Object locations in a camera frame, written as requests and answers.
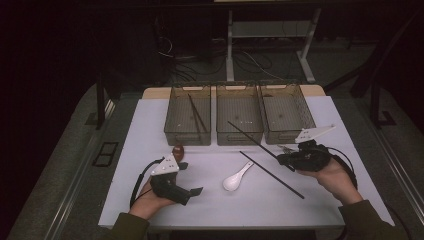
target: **hand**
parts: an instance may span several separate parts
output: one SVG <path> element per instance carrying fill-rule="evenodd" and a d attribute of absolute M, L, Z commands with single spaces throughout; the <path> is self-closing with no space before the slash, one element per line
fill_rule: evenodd
<path fill-rule="evenodd" d="M 174 201 L 167 198 L 158 197 L 152 191 L 149 178 L 140 191 L 140 197 L 134 202 L 128 213 L 149 220 L 161 208 L 172 205 L 174 203 Z"/>
<path fill-rule="evenodd" d="M 353 204 L 363 200 L 361 194 L 353 186 L 349 175 L 334 159 L 331 159 L 328 165 L 321 171 L 309 172 L 298 170 L 297 172 L 316 178 L 318 183 L 332 193 L 343 205 Z"/>

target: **dark floor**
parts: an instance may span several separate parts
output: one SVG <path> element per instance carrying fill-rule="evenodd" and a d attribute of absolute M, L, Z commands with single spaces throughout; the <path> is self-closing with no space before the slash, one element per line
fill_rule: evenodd
<path fill-rule="evenodd" d="M 246 54 L 249 53 L 272 75 L 285 79 L 298 79 L 307 84 L 294 53 L 300 49 L 302 42 L 273 42 L 269 43 L 269 46 L 267 44 L 263 44 L 267 46 L 265 49 L 255 48 L 254 51 L 247 44 L 235 52 L 236 80 L 274 78 L 256 67 Z M 372 45 L 354 46 L 350 50 L 346 46 L 345 40 L 313 43 L 308 61 L 316 77 L 316 84 L 325 86 L 358 67 L 374 49 Z M 225 64 L 222 65 L 224 60 L 222 54 L 217 54 L 209 62 L 181 63 L 177 65 L 178 71 L 174 69 L 169 83 L 193 81 L 193 79 L 225 80 Z M 376 130 L 368 118 L 369 94 L 359 99 L 352 98 L 349 94 L 354 81 L 355 78 L 326 94 L 332 96 L 382 199 L 399 214 L 412 239 L 424 239 L 423 223 L 417 217 L 410 198 L 388 164 L 388 150 L 382 147 L 380 135 L 387 139 L 391 151 L 399 158 L 419 193 L 424 192 L 422 177 L 424 137 L 391 95 L 385 91 L 381 97 L 381 110 L 388 111 L 396 125 Z M 43 239 L 45 236 L 47 239 L 96 239 L 106 231 L 97 226 L 97 222 L 109 189 L 108 183 L 113 177 L 132 113 L 140 96 L 141 93 L 123 94 L 119 101 L 114 102 L 114 109 L 107 115 L 107 121 L 102 129 L 95 130 L 94 125 L 87 124 L 87 119 L 96 112 L 95 86 L 87 91 L 12 229 L 9 239 Z M 112 165 L 108 168 L 93 167 L 90 165 L 91 161 L 96 157 L 103 142 L 118 142 Z M 54 219 L 56 213 L 64 217 L 62 221 Z M 396 225 L 402 228 L 400 220 L 395 215 L 392 216 Z M 338 234 L 339 230 L 316 232 L 319 240 L 334 239 Z M 284 234 L 277 233 L 277 235 L 281 237 L 280 239 L 287 239 L 284 238 Z"/>

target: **white plastic spoon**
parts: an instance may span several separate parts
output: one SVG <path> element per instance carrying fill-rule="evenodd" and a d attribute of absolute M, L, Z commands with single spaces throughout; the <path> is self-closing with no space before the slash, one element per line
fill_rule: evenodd
<path fill-rule="evenodd" d="M 246 163 L 244 167 L 238 171 L 236 174 L 229 176 L 224 180 L 222 185 L 224 186 L 225 190 L 227 191 L 234 191 L 236 190 L 241 182 L 241 178 L 243 177 L 243 174 L 249 169 L 254 163 L 252 161 Z"/>

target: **white metal frame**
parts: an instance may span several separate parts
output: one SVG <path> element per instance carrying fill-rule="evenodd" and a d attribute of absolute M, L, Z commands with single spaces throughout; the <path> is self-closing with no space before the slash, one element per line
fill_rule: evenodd
<path fill-rule="evenodd" d="M 312 20 L 309 21 L 309 27 L 308 30 L 306 31 L 305 34 L 296 34 L 296 35 L 286 35 L 281 34 L 281 33 L 265 33 L 261 34 L 261 33 L 241 33 L 243 31 L 238 31 L 238 34 L 234 35 L 235 33 L 235 29 L 233 29 L 233 27 L 235 27 L 235 24 L 233 22 L 233 13 L 230 10 L 229 11 L 229 16 L 228 16 L 228 41 L 227 41 L 227 59 L 226 59 L 226 67 L 227 67 L 227 81 L 234 81 L 234 66 L 233 66 L 233 58 L 232 58 L 232 51 L 233 51 L 233 47 L 232 47 L 232 43 L 233 43 L 233 38 L 234 37 L 299 37 L 299 36 L 304 36 L 305 37 L 305 44 L 303 46 L 303 49 L 301 51 L 297 51 L 297 57 L 299 59 L 300 65 L 302 66 L 302 70 L 303 73 L 305 74 L 306 80 L 308 83 L 315 83 L 315 78 L 314 75 L 312 74 L 312 70 L 309 66 L 308 60 L 306 59 L 307 55 L 308 55 L 308 51 L 309 48 L 311 46 L 314 34 L 315 34 L 315 30 L 316 27 L 318 25 L 318 20 L 319 20 L 319 16 L 321 14 L 321 8 L 317 8 L 314 11 Z"/>

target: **black cable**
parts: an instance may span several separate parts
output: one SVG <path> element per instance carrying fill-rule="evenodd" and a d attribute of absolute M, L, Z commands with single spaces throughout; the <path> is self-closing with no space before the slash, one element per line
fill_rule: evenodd
<path fill-rule="evenodd" d="M 275 45 L 275 46 L 273 46 L 273 47 L 260 47 L 259 48 L 259 46 L 261 45 L 261 43 L 262 42 L 264 42 L 264 41 L 267 41 L 267 40 L 264 40 L 263 38 L 254 38 L 254 42 L 253 42 L 253 44 L 252 44 L 252 46 L 251 46 L 251 49 L 249 49 L 249 51 L 251 51 L 251 52 L 258 52 L 258 51 L 262 51 L 262 50 L 272 50 L 272 49 L 276 49 L 276 48 L 278 48 L 278 46 L 277 45 Z"/>
<path fill-rule="evenodd" d="M 291 64 L 293 62 L 293 55 L 294 55 L 294 51 L 292 51 L 291 55 L 290 55 L 290 60 L 289 60 L 289 67 L 287 68 L 287 75 L 286 78 L 289 78 L 290 74 L 291 74 Z"/>
<path fill-rule="evenodd" d="M 174 72 L 174 71 L 170 71 L 173 75 L 175 75 L 175 80 L 173 79 L 172 80 L 172 82 L 174 83 L 174 82 L 178 82 L 178 76 L 179 77 L 181 77 L 181 78 L 183 78 L 183 80 L 184 81 L 186 81 L 186 82 L 189 82 L 190 81 L 190 79 L 188 79 L 187 77 L 185 77 L 185 76 L 183 76 L 183 75 L 181 75 L 181 74 L 179 74 L 179 73 L 177 73 L 177 72 Z"/>
<path fill-rule="evenodd" d="M 281 30 L 283 30 L 284 37 L 286 38 L 287 33 L 286 33 L 286 31 L 284 31 L 284 23 L 286 23 L 286 21 L 283 21 L 283 24 L 281 25 Z"/>
<path fill-rule="evenodd" d="M 352 170 L 352 173 L 353 174 L 355 174 L 355 169 L 353 169 L 353 165 L 352 165 L 352 162 L 350 161 L 350 159 L 346 156 L 346 154 L 344 154 L 342 151 L 340 151 L 340 150 L 337 150 L 337 149 L 335 149 L 335 148 L 331 148 L 331 147 L 328 147 L 328 149 L 331 149 L 331 150 L 334 150 L 334 151 L 337 151 L 337 152 L 339 152 L 339 153 L 341 153 L 346 159 L 347 159 L 347 161 L 349 162 L 349 164 L 350 164 L 350 169 Z"/>
<path fill-rule="evenodd" d="M 233 52 L 240 52 L 240 53 L 243 53 L 243 55 L 242 56 L 247 56 L 248 57 L 248 59 L 249 59 L 249 61 L 248 62 L 246 62 L 246 61 L 242 61 L 243 63 L 245 63 L 245 64 L 248 64 L 248 65 L 252 65 L 252 66 L 255 66 L 255 67 L 258 67 L 258 68 L 260 68 L 260 69 L 270 69 L 271 67 L 272 67 L 272 61 L 271 61 L 271 59 L 269 58 L 269 57 L 267 57 L 266 55 L 264 55 L 264 54 L 260 54 L 263 58 L 265 58 L 267 61 L 268 61 L 268 63 L 269 63 L 269 66 L 263 66 L 261 63 L 259 63 L 258 61 L 256 61 L 256 59 L 255 59 L 255 61 L 253 61 L 253 63 L 252 63 L 252 59 L 254 59 L 253 57 L 252 57 L 252 55 L 250 54 L 250 53 L 248 53 L 248 52 L 246 52 L 246 51 L 238 51 L 238 50 L 234 50 Z"/>
<path fill-rule="evenodd" d="M 181 77 L 182 77 L 182 74 L 185 75 L 185 76 L 187 76 L 186 79 L 190 79 L 189 82 L 190 81 L 194 81 L 194 82 L 196 81 L 196 78 L 193 77 L 193 76 L 191 76 L 190 74 L 188 74 L 186 71 L 181 71 L 181 70 L 176 69 L 176 68 L 175 68 L 175 71 L 176 71 L 176 74 L 178 74 Z"/>
<path fill-rule="evenodd" d="M 213 70 L 212 72 L 208 72 L 208 73 L 198 72 L 194 68 L 191 68 L 191 67 L 186 66 L 186 65 L 181 64 L 181 63 L 176 63 L 176 65 L 177 66 L 184 67 L 184 68 L 187 68 L 187 69 L 189 69 L 190 71 L 192 71 L 195 74 L 199 74 L 199 75 L 212 75 L 212 74 L 215 74 L 215 73 L 219 72 L 222 69 L 222 67 L 224 66 L 224 62 L 225 62 L 225 58 L 223 58 L 223 60 L 221 61 L 221 63 L 219 64 L 219 66 L 218 66 L 217 69 Z"/>
<path fill-rule="evenodd" d="M 283 44 L 283 45 L 279 46 L 278 45 L 278 41 L 276 41 L 277 44 L 274 47 L 266 47 L 266 48 L 257 48 L 256 45 L 253 45 L 251 47 L 248 47 L 248 46 L 240 46 L 240 45 L 234 44 L 233 45 L 233 51 L 237 51 L 238 50 L 238 51 L 250 51 L 250 52 L 254 51 L 254 52 L 257 52 L 257 51 L 276 50 L 276 49 L 280 49 L 280 48 L 282 48 L 284 46 L 291 46 L 291 45 L 293 45 L 293 44 L 296 43 L 296 41 L 292 41 L 289 38 L 286 38 L 286 39 L 289 40 L 290 43 Z"/>
<path fill-rule="evenodd" d="M 147 172 L 147 170 L 149 170 L 149 168 L 150 168 L 151 166 L 153 166 L 154 164 L 159 164 L 160 162 L 162 162 L 162 160 L 163 160 L 163 159 L 164 159 L 164 158 L 159 159 L 159 160 L 155 160 L 155 161 L 153 161 L 153 162 L 149 163 L 149 165 L 147 165 L 147 167 L 143 170 L 143 172 L 142 172 L 140 175 L 138 175 L 137 182 L 135 183 L 135 186 L 134 186 L 133 192 L 132 192 L 132 194 L 131 194 L 131 199 L 130 199 L 130 208 L 132 207 L 132 205 L 134 204 L 134 202 L 138 199 L 136 196 L 137 196 L 138 189 L 140 188 L 140 184 L 141 184 L 141 182 L 143 181 L 144 174 Z"/>
<path fill-rule="evenodd" d="M 140 195 L 138 195 L 138 197 L 134 200 L 134 202 L 136 202 L 139 198 L 141 198 L 142 196 L 144 196 L 146 193 L 152 191 L 152 189 L 150 188 L 149 190 L 145 191 L 144 193 L 140 193 Z"/>
<path fill-rule="evenodd" d="M 177 71 L 173 71 L 172 69 L 168 69 L 168 71 L 169 71 L 170 73 L 174 74 L 175 76 L 178 76 L 178 77 L 182 78 L 182 79 L 183 79 L 184 81 L 186 81 L 186 82 L 196 81 L 196 79 L 195 79 L 195 78 L 193 78 L 191 75 L 189 75 L 189 74 L 187 74 L 187 73 L 185 73 L 185 72 L 183 72 L 183 71 L 179 71 L 179 70 L 177 70 Z"/>
<path fill-rule="evenodd" d="M 249 73 L 262 73 L 262 71 L 251 71 L 251 70 L 248 70 L 247 68 L 245 68 L 245 67 L 243 67 L 243 66 L 241 66 L 240 65 L 240 63 L 239 62 L 243 62 L 242 60 L 240 60 L 240 58 L 238 58 L 238 57 L 236 57 L 236 56 L 233 56 L 233 60 L 234 60 L 234 63 L 241 69 L 241 70 L 243 70 L 243 71 L 245 71 L 245 72 L 249 72 Z"/>
<path fill-rule="evenodd" d="M 223 50 L 217 50 L 215 52 L 212 52 L 212 56 L 209 58 L 215 58 L 215 57 L 219 57 L 219 56 L 223 56 L 226 55 L 226 51 Z M 181 62 L 181 63 L 190 63 L 190 62 L 199 62 L 202 59 L 199 59 L 199 57 L 197 55 L 193 55 L 193 56 L 186 56 L 186 57 L 175 57 L 174 58 L 175 61 Z"/>
<path fill-rule="evenodd" d="M 297 37 L 297 24 L 299 24 L 299 21 L 296 21 L 296 37 Z"/>

